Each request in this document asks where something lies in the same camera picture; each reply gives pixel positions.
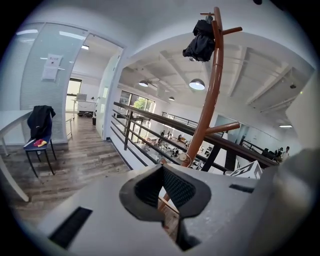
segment glass partition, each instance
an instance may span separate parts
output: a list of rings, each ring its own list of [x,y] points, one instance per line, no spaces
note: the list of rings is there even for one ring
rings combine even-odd
[[[20,108],[32,110],[34,106],[51,106],[56,114],[52,119],[52,140],[56,143],[67,140],[64,96],[74,62],[87,36],[88,32],[79,28],[46,23],[36,38],[25,64]],[[54,79],[48,79],[49,73],[45,72],[49,55],[61,58]],[[30,130],[26,121],[22,127],[25,138],[29,139]]]

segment floor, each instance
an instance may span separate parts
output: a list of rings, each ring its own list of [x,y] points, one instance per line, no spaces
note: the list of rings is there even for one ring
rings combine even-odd
[[[31,202],[22,201],[1,177],[1,186],[11,207],[24,221],[37,225],[50,210],[88,183],[129,171],[112,143],[101,140],[91,118],[76,116],[72,121],[72,134],[68,144],[53,145],[57,161],[51,149],[47,150],[54,176],[44,154],[40,155],[42,162],[38,161],[35,153],[30,154],[39,174],[39,178],[36,178],[22,146],[8,146],[9,156],[0,150],[9,172],[31,197]]]

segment ceiling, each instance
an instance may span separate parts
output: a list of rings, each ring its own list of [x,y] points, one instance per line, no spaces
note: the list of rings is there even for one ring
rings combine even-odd
[[[209,62],[190,61],[188,57],[183,57],[182,51],[189,42],[167,46],[130,64],[123,69],[119,84],[155,97],[158,95],[165,101],[170,96],[181,94],[188,94],[188,97],[206,94],[213,56]],[[311,74],[253,48],[225,44],[220,93],[259,110],[278,125],[289,124],[285,110],[301,92]],[[196,91],[190,88],[189,82],[194,78],[202,79],[206,89]],[[151,85],[139,86],[140,80],[148,80]]]
[[[84,41],[84,45],[89,46],[89,50],[81,49],[81,52],[88,51],[91,54],[96,54],[108,59],[110,59],[119,48],[116,44],[93,34],[89,34]]]

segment black jacket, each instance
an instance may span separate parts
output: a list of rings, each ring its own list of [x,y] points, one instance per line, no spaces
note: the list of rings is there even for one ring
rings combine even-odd
[[[50,118],[56,115],[54,109],[51,106],[34,106],[31,115],[27,120],[27,124],[30,128],[31,139],[41,139],[47,135],[50,135],[52,121]]]
[[[212,25],[205,20],[198,20],[193,29],[195,38],[186,49],[182,51],[184,57],[193,57],[198,62],[210,61],[215,49],[215,36]]]

